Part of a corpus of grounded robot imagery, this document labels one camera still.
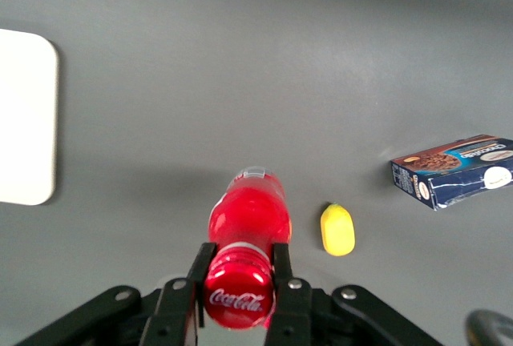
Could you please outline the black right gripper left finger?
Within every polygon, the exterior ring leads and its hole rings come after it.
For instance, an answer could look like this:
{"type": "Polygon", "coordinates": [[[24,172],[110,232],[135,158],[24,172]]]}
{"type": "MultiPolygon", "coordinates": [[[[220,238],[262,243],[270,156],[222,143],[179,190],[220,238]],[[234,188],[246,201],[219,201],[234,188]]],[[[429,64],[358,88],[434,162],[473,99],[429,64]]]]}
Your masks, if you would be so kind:
{"type": "Polygon", "coordinates": [[[18,344],[196,345],[204,325],[200,290],[215,254],[214,243],[203,243],[187,275],[146,296],[128,285],[109,288],[18,344]]]}

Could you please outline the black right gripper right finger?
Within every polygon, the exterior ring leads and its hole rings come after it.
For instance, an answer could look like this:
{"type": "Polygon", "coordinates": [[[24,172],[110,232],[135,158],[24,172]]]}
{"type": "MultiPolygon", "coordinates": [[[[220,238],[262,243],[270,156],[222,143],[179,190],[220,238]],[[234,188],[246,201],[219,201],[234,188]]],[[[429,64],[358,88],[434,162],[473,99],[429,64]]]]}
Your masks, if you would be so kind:
{"type": "Polygon", "coordinates": [[[289,245],[273,245],[274,313],[266,345],[439,345],[440,342],[367,289],[328,294],[292,272],[289,245]]]}

